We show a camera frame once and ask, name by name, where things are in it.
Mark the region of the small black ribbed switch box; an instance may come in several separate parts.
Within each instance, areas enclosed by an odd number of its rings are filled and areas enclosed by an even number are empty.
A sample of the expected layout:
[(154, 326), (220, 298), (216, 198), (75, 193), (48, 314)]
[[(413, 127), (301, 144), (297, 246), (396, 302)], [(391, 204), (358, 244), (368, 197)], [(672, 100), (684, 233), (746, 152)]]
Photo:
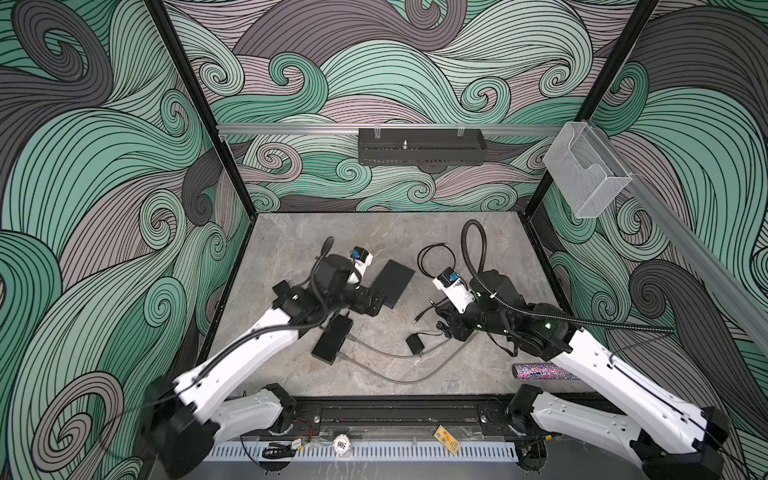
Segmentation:
[(352, 326), (353, 320), (346, 315), (336, 315), (332, 318), (312, 349), (312, 357), (332, 365)]

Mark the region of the black wall power adapter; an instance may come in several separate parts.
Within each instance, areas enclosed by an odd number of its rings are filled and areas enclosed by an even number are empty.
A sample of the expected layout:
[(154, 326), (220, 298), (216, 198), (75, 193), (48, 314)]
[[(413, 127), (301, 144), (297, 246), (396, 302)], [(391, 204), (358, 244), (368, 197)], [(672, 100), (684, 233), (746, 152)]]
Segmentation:
[(405, 342), (413, 356), (418, 357), (423, 354), (425, 345), (419, 337), (418, 333), (412, 333), (408, 335)]

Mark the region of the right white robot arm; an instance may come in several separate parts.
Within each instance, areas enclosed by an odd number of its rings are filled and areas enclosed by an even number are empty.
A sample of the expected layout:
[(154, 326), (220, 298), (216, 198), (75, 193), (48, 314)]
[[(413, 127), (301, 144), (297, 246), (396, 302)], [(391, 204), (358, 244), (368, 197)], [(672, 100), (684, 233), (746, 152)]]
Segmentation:
[(508, 308), (482, 297), (456, 308), (437, 306), (451, 336), (475, 331), (502, 335), (530, 356), (576, 375), (616, 407), (610, 413), (523, 385), (505, 409), (522, 436), (564, 434), (618, 455), (650, 479), (718, 479), (730, 420), (715, 407), (700, 408), (666, 391), (619, 359), (588, 330), (570, 323), (551, 304)]

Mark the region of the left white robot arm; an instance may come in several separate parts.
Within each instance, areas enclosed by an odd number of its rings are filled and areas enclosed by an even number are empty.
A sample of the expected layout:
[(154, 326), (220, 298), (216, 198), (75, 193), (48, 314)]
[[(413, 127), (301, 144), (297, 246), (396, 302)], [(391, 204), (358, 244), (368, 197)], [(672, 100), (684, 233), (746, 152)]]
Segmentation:
[(223, 442), (253, 430), (285, 431), (293, 398), (270, 384), (246, 397), (233, 392), (267, 360), (338, 310), (375, 316), (386, 295), (373, 287), (342, 284), (315, 295), (282, 281), (272, 306), (217, 355), (175, 378), (159, 377), (145, 389), (139, 433), (171, 479), (192, 472)]

